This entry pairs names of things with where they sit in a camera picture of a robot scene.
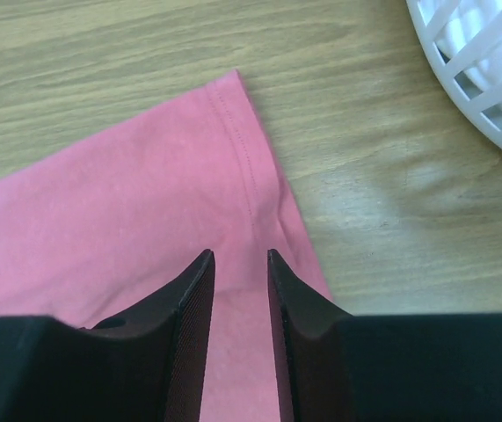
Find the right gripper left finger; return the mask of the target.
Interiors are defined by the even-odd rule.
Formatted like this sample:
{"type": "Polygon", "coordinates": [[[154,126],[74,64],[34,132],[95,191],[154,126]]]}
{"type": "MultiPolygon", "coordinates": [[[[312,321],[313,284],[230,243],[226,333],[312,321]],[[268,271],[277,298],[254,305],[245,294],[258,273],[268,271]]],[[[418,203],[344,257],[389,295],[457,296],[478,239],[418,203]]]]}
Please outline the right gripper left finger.
{"type": "Polygon", "coordinates": [[[90,329],[0,316],[0,421],[196,421],[214,254],[90,329]]]}

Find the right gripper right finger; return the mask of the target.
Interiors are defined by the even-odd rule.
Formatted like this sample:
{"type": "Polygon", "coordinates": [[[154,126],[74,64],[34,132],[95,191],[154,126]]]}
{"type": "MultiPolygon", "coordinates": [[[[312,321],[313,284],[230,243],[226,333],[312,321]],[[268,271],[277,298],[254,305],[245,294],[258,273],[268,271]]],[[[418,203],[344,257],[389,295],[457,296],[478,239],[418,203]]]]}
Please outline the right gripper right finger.
{"type": "Polygon", "coordinates": [[[267,255],[284,421],[502,421],[502,313],[354,316],[267,255]]]}

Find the red t shirt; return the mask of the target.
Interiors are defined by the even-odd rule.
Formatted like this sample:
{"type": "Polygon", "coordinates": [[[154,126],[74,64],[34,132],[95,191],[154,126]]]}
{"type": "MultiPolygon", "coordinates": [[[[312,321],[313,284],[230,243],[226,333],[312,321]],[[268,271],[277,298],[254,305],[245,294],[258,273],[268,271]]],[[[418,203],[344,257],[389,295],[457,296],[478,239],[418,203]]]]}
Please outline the red t shirt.
{"type": "Polygon", "coordinates": [[[215,254],[200,417],[280,417],[267,253],[329,294],[237,71],[0,180],[0,315],[92,327],[215,254]]]}

